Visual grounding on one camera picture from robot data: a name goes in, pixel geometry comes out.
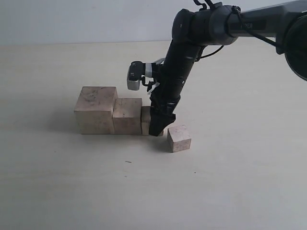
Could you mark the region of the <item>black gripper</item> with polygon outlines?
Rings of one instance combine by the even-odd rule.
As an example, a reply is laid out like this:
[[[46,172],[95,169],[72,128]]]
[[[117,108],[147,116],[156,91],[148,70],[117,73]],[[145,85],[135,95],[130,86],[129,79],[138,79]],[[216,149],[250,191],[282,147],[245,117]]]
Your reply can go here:
[[[160,85],[151,94],[149,135],[162,136],[164,129],[175,122],[173,113],[181,91],[202,46],[171,41],[165,60],[159,69]]]

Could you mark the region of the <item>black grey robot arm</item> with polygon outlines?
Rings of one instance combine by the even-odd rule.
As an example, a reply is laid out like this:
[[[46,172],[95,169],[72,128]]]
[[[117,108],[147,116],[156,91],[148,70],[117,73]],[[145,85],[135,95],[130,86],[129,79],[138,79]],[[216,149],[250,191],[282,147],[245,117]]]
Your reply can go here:
[[[208,2],[198,12],[179,11],[165,58],[157,63],[157,86],[151,92],[149,134],[158,136],[175,121],[173,113],[195,62],[207,46],[224,47],[239,37],[255,37],[283,54],[290,69],[307,77],[307,3],[295,0],[250,11]]]

